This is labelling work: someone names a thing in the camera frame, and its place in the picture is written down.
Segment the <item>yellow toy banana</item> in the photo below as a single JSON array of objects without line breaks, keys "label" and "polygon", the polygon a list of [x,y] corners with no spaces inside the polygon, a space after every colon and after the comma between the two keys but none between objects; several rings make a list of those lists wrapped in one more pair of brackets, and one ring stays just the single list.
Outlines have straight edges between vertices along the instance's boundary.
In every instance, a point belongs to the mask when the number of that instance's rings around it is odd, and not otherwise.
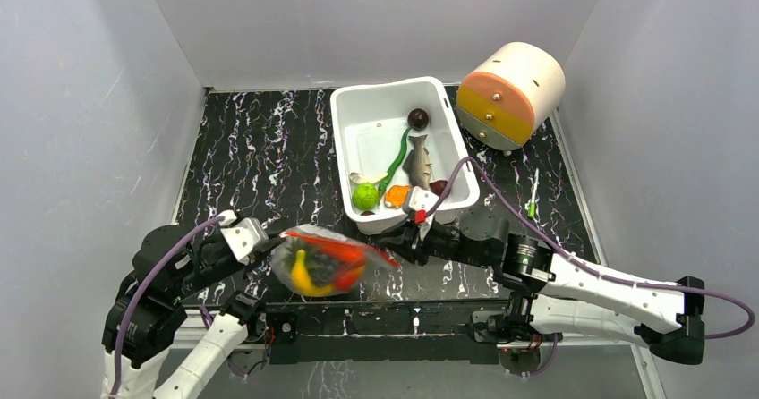
[{"label": "yellow toy banana", "polygon": [[327,297],[334,292],[331,284],[317,286],[313,283],[305,266],[306,251],[298,250],[295,253],[294,264],[290,270],[290,276],[296,291],[305,297]]}]

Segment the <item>clear zip bag orange zipper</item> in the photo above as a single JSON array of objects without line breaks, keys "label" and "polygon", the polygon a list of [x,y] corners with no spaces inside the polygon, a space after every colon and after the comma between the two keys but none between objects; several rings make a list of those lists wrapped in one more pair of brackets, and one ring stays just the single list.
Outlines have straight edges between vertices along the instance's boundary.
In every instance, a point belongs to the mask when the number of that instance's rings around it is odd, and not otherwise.
[{"label": "clear zip bag orange zipper", "polygon": [[400,267],[384,250],[316,225],[298,225],[279,237],[283,241],[269,255],[272,272],[303,297],[349,293],[366,270]]}]

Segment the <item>dark toy grapes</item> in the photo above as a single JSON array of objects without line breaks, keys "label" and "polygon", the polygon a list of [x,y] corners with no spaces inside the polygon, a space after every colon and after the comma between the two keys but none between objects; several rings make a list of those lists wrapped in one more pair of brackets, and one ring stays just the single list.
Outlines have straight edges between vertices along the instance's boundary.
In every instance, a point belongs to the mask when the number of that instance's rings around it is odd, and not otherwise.
[{"label": "dark toy grapes", "polygon": [[313,284],[316,287],[325,287],[334,281],[340,261],[316,251],[308,254],[305,266]]}]

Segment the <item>white plastic bin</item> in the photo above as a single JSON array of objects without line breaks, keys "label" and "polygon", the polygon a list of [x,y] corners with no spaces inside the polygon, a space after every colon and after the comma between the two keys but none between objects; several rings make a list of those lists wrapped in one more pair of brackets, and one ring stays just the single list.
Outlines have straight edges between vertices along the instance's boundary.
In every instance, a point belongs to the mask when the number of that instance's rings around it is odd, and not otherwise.
[{"label": "white plastic bin", "polygon": [[[472,167],[465,164],[460,171],[454,170],[468,152],[453,104],[441,81],[418,77],[343,87],[330,98],[333,140],[344,210],[361,233],[381,233],[401,223],[405,212],[385,207],[383,199],[370,211],[357,209],[351,201],[357,185],[349,181],[348,175],[357,172],[374,176],[386,172],[399,151],[402,134],[409,127],[407,116],[415,108],[424,109],[430,117],[429,126],[420,134],[428,135],[425,146],[431,161],[431,180],[447,180],[451,186],[448,197],[434,214],[435,220],[444,224],[456,220],[480,197]],[[397,169],[388,189],[393,185],[410,185],[402,167]]]}]

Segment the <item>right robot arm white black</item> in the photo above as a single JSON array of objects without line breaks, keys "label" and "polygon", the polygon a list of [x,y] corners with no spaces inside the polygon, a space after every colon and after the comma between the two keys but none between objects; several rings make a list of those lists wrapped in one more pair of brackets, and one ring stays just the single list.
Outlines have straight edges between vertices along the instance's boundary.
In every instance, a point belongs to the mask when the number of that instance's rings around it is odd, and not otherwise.
[{"label": "right robot arm white black", "polygon": [[566,260],[533,237],[513,233],[508,220],[486,208],[465,211],[456,225],[414,218],[376,236],[377,245],[419,266],[432,256],[491,268],[508,290],[502,310],[477,310],[469,326],[487,344],[559,339],[564,334],[620,340],[665,361],[702,362],[703,281],[649,282],[583,259]]}]

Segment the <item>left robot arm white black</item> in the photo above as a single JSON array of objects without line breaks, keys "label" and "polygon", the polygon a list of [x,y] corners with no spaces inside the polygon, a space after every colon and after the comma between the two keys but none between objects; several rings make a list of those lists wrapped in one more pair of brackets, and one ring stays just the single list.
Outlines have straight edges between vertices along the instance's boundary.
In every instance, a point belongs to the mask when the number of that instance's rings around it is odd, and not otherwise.
[{"label": "left robot arm white black", "polygon": [[187,319],[183,300],[232,274],[260,264],[284,239],[266,233],[254,219],[236,220],[204,239],[193,238],[217,223],[192,230],[162,225],[150,231],[132,259],[107,314],[104,398],[196,398],[215,373],[230,363],[235,348],[272,337],[263,303],[233,293],[213,316],[183,363],[163,383],[159,372]]}]

